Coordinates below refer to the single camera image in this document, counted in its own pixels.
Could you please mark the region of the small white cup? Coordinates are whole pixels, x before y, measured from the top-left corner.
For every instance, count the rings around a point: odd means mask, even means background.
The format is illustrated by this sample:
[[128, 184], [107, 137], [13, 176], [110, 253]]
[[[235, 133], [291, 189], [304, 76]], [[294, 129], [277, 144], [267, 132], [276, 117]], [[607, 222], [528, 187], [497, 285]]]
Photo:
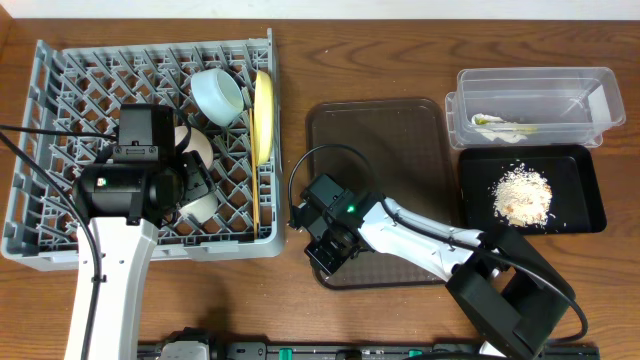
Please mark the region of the small white cup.
[[188, 203], [180, 208], [179, 213], [186, 218], [195, 220], [202, 224], [212, 218], [217, 210], [218, 200], [216, 195], [211, 192], [193, 202]]

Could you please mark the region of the pink white bowl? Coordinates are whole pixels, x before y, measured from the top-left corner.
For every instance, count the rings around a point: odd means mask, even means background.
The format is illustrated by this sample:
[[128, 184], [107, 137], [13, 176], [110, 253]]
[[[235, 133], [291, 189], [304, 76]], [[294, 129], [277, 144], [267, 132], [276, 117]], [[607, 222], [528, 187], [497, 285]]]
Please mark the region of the pink white bowl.
[[[186, 137], [187, 132], [187, 127], [184, 125], [177, 126], [174, 129], [174, 139], [176, 146], [178, 146], [180, 142]], [[209, 139], [202, 132], [194, 128], [191, 129], [189, 143], [185, 151], [196, 151], [201, 157], [206, 168], [209, 171], [212, 170], [214, 163], [214, 151], [211, 143], [209, 142]]]

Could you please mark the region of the light blue bowl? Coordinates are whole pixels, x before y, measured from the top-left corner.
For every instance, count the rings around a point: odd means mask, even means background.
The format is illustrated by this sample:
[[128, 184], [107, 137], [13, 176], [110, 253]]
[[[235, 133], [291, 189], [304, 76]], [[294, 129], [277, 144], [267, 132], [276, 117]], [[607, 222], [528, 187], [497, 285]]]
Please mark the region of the light blue bowl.
[[222, 69], [195, 73], [191, 78], [191, 90], [198, 108], [218, 126], [228, 127], [244, 110], [239, 85]]

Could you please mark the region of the yellow round plate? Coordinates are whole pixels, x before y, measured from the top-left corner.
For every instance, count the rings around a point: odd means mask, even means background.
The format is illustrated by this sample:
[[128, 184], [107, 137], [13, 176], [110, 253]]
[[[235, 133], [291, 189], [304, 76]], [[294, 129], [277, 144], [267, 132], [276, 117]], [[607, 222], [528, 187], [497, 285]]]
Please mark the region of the yellow round plate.
[[256, 74], [253, 113], [256, 165], [261, 166], [270, 158], [275, 115], [273, 82], [264, 71]]

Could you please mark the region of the dark brown serving tray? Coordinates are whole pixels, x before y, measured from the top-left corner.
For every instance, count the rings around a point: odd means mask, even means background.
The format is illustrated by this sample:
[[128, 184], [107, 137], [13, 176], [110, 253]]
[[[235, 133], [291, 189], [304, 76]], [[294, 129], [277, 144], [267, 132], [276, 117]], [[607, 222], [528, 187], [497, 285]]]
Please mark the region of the dark brown serving tray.
[[405, 209], [459, 226], [460, 210], [442, 113], [429, 99], [326, 103], [306, 119], [306, 165], [354, 192], [367, 189], [369, 170], [382, 192]]

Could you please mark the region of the green snack wrapper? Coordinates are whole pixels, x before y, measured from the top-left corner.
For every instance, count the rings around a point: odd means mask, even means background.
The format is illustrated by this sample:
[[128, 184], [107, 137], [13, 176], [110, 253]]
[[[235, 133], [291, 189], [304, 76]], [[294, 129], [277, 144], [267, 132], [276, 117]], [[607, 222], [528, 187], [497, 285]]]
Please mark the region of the green snack wrapper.
[[481, 113], [473, 115], [471, 122], [477, 126], [484, 126], [489, 130], [498, 132], [515, 132], [527, 135], [538, 131], [537, 127], [527, 126], [526, 124], [511, 122], [501, 117]]

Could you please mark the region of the white tissue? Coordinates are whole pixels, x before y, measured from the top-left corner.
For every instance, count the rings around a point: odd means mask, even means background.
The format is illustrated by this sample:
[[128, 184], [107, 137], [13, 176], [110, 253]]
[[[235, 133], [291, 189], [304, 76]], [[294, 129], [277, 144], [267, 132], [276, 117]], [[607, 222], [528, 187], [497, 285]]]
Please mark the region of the white tissue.
[[476, 127], [476, 131], [489, 141], [500, 140], [508, 144], [516, 144], [528, 139], [528, 137], [524, 133], [516, 131], [515, 129], [506, 128], [495, 130], [493, 128], [490, 128], [488, 124], [478, 125]]

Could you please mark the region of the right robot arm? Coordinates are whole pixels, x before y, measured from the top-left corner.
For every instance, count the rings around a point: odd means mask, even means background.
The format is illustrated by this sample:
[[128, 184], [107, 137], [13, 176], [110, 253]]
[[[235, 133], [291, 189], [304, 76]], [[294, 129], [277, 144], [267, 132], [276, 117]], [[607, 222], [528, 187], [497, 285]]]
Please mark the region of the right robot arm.
[[312, 237], [311, 262], [335, 273], [362, 250], [404, 259], [444, 281], [485, 340], [483, 357], [534, 359], [554, 343], [567, 310], [568, 283], [520, 234], [507, 227], [461, 229], [412, 213], [379, 193], [306, 191], [290, 225]]

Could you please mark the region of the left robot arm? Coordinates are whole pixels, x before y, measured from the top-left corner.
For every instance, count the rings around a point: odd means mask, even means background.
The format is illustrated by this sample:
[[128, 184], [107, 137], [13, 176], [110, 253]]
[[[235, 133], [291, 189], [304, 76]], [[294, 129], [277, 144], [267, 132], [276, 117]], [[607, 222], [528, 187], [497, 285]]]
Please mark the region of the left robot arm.
[[144, 284], [163, 219], [212, 187], [195, 151], [168, 162], [84, 168], [73, 191], [82, 227], [66, 358], [136, 357]]

